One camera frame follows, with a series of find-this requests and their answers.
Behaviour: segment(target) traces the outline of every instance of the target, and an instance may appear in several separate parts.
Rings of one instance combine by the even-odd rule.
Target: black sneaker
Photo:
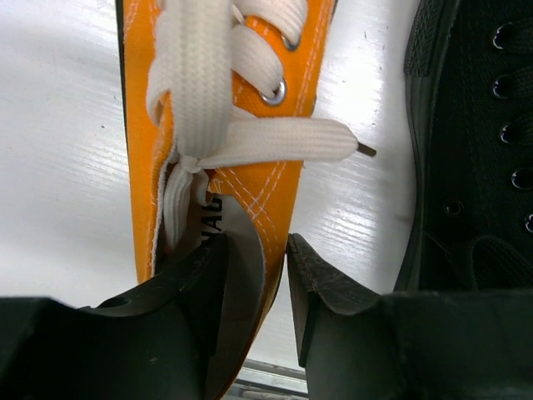
[[[405,73],[418,189],[396,290],[533,287],[533,2],[422,0]]]

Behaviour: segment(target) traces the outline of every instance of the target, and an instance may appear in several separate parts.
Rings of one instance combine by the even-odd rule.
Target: eyelet
[[[281,39],[283,40],[283,45],[285,46],[285,48],[289,51],[289,52],[295,52],[299,47],[300,47],[300,42],[301,42],[301,36],[298,38],[298,42],[292,44],[291,42],[289,42],[289,39],[287,39],[286,37],[282,36]]]
[[[279,106],[281,103],[283,103],[283,100],[285,100],[286,91],[286,82],[285,78],[283,78],[280,82],[280,86],[278,86],[276,91],[274,92],[274,97],[267,97],[263,93],[261,93],[261,100],[268,106]]]
[[[448,198],[442,203],[444,214],[449,218],[457,218],[463,211],[463,203],[456,198]]]
[[[513,22],[506,22],[503,25],[500,25],[493,33],[492,35],[492,46],[501,52],[505,51],[504,43],[506,42],[506,39],[509,37],[509,27],[513,25]]]
[[[530,191],[533,188],[532,180],[533,172],[529,168],[518,168],[511,174],[512,185],[522,192]]]
[[[530,214],[526,217],[524,224],[526,225],[527,232],[533,233],[533,214]]]
[[[512,124],[506,123],[498,132],[498,138],[501,140],[502,143],[505,144],[513,144],[511,138],[512,138]]]
[[[500,75],[492,83],[492,96],[499,100],[506,100],[509,98],[511,91],[511,80],[508,75]]]

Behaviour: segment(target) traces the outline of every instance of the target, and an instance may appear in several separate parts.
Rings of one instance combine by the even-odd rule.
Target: white shoelace
[[[176,165],[162,205],[168,245],[174,247],[185,232],[191,195],[208,205],[204,170],[273,161],[337,161],[357,150],[356,138],[341,123],[256,118],[233,106],[232,70],[266,102],[277,103],[283,90],[295,90],[281,86],[279,57],[244,22],[248,15],[260,17],[279,29],[286,45],[296,46],[306,22],[306,0],[158,0],[158,5],[162,13],[155,28],[147,110],[159,125],[162,96],[172,95],[173,149],[167,163]]]

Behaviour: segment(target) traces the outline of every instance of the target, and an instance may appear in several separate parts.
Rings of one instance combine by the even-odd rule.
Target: orange sneaker
[[[236,377],[274,300],[302,160],[362,147],[310,119],[335,0],[124,0],[139,282],[168,251],[232,243],[207,398]]]

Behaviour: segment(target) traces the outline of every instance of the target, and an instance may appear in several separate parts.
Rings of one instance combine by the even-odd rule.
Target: shoe
[[[341,160],[348,127],[310,119],[334,0],[124,0],[137,275],[225,232],[230,268],[207,398],[231,385],[274,300],[302,160]]]
[[[533,286],[533,2],[423,0],[406,62],[417,207],[396,290]]]

